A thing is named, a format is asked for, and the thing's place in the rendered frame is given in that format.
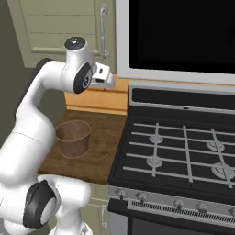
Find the pale green base cabinet door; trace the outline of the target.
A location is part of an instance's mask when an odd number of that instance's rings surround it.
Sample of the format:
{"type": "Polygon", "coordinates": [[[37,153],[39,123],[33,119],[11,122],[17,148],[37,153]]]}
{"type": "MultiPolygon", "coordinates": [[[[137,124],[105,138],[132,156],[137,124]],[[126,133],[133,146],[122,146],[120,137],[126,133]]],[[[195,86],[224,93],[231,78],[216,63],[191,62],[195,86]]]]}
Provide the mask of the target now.
{"type": "Polygon", "coordinates": [[[94,235],[110,235],[110,215],[105,212],[105,221],[107,229],[103,230],[101,223],[101,206],[108,206],[108,187],[106,185],[99,185],[91,183],[92,197],[86,207],[81,209],[81,214],[84,222],[91,228],[94,235]]]}

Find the white microwave with black door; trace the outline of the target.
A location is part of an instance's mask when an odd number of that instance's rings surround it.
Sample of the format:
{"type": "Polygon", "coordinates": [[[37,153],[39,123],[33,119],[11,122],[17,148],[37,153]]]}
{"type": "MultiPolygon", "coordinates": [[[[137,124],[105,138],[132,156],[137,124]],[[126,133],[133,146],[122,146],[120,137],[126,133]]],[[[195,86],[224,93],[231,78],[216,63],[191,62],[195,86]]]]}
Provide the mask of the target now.
{"type": "Polygon", "coordinates": [[[235,0],[116,0],[117,75],[235,85],[235,0]]]}

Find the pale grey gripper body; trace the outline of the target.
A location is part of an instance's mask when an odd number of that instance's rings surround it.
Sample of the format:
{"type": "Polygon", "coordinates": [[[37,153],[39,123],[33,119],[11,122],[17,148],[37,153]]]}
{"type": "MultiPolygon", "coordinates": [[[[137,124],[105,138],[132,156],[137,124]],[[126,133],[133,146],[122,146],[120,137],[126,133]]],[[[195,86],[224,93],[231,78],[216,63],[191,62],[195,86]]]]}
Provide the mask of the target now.
{"type": "Polygon", "coordinates": [[[116,76],[112,72],[109,72],[105,80],[104,87],[105,89],[113,89],[115,85],[116,85],[116,76]]]}

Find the pale green wall cabinet door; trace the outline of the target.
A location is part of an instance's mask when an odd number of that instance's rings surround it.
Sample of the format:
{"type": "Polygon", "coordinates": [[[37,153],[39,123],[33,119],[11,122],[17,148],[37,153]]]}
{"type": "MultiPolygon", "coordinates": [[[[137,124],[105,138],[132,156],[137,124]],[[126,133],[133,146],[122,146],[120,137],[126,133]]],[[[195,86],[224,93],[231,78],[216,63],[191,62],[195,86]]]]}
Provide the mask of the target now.
{"type": "Polygon", "coordinates": [[[24,65],[34,68],[39,60],[64,61],[64,42],[70,37],[88,41],[94,59],[116,68],[115,0],[6,0],[17,34],[24,65]],[[105,49],[102,58],[100,6],[105,3],[105,49]]]}

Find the black and silver stove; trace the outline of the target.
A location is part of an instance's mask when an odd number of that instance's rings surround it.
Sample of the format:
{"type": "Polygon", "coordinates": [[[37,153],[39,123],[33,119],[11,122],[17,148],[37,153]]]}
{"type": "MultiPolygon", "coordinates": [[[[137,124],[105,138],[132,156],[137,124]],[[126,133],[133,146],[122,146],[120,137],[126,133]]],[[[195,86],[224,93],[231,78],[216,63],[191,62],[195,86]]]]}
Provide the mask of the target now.
{"type": "Polygon", "coordinates": [[[235,87],[130,82],[108,196],[111,235],[235,235],[235,87]]]}

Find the brown woven basket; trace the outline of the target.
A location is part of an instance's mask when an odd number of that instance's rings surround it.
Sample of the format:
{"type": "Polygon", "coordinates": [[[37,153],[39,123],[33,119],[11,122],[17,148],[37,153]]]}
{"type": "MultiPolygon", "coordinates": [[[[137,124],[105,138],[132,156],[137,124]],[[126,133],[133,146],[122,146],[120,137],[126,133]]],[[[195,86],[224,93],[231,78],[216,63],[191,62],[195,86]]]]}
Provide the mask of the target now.
{"type": "Polygon", "coordinates": [[[90,126],[82,120],[70,120],[56,128],[56,138],[65,158],[77,159],[89,151],[90,126]]]}

